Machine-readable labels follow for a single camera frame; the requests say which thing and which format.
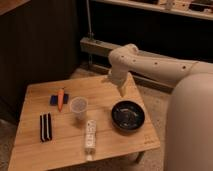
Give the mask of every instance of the wooden table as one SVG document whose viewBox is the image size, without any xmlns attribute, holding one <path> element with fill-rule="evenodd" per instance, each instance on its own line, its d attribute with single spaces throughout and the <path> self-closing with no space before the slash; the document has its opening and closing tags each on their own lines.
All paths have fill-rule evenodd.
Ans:
<svg viewBox="0 0 213 171">
<path fill-rule="evenodd" d="M 160 146 L 140 93 L 132 76 L 128 75 L 126 95 L 122 98 L 107 76 L 95 76 L 28 86 L 12 150 L 9 170 L 39 171 L 85 163 L 85 123 L 78 123 L 64 105 L 59 113 L 57 106 L 50 106 L 52 94 L 65 87 L 70 99 L 83 96 L 88 99 L 87 119 L 97 121 L 96 153 L 94 160 L 101 160 Z M 132 100 L 145 110 L 145 123 L 139 131 L 120 134 L 112 125 L 111 109 L 118 101 Z M 39 116 L 51 113 L 53 140 L 40 141 Z"/>
</svg>

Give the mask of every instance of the black bowl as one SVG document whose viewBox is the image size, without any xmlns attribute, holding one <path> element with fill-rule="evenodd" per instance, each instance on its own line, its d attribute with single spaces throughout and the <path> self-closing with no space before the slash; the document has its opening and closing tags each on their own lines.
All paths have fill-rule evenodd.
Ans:
<svg viewBox="0 0 213 171">
<path fill-rule="evenodd" d="M 132 101 L 118 102 L 112 108 L 111 115 L 114 125 L 125 132 L 136 131 L 145 120 L 143 109 Z"/>
</svg>

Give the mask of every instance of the wooden floor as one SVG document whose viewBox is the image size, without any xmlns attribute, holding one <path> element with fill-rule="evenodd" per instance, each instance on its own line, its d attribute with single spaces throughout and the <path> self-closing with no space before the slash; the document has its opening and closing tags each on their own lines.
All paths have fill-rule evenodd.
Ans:
<svg viewBox="0 0 213 171">
<path fill-rule="evenodd" d="M 78 68 L 71 78 L 81 78 L 98 75 L 94 72 Z M 70 171 L 163 171 L 163 157 L 164 157 L 164 134 L 165 134 L 165 116 L 168 105 L 169 94 L 160 92 L 154 89 L 146 88 L 138 85 L 139 91 L 144 98 L 144 103 L 150 114 L 151 120 L 156 128 L 158 137 L 161 141 L 161 148 L 151 150 L 145 153 L 140 164 L 133 164 L 137 154 L 132 154 L 113 159 L 107 159 L 71 168 L 64 168 L 58 170 Z M 6 171 L 8 167 L 10 152 L 14 141 L 16 127 L 4 121 L 0 122 L 0 170 Z"/>
</svg>

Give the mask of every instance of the cup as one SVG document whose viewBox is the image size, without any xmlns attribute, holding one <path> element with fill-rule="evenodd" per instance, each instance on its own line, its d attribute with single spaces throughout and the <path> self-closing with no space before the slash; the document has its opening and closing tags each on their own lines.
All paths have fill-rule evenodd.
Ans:
<svg viewBox="0 0 213 171">
<path fill-rule="evenodd" d="M 84 97 L 75 97 L 70 101 L 70 111 L 74 113 L 76 119 L 86 118 L 87 104 L 87 99 Z"/>
</svg>

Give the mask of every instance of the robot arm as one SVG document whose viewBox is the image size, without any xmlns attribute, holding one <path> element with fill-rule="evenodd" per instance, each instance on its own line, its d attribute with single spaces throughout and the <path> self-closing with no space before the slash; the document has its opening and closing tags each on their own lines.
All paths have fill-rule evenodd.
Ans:
<svg viewBox="0 0 213 171">
<path fill-rule="evenodd" d="M 112 65 L 109 80 L 122 87 L 128 71 L 142 74 L 169 86 L 175 86 L 184 77 L 196 73 L 213 73 L 213 64 L 192 60 L 156 58 L 138 55 L 138 48 L 128 44 L 109 54 Z"/>
</svg>

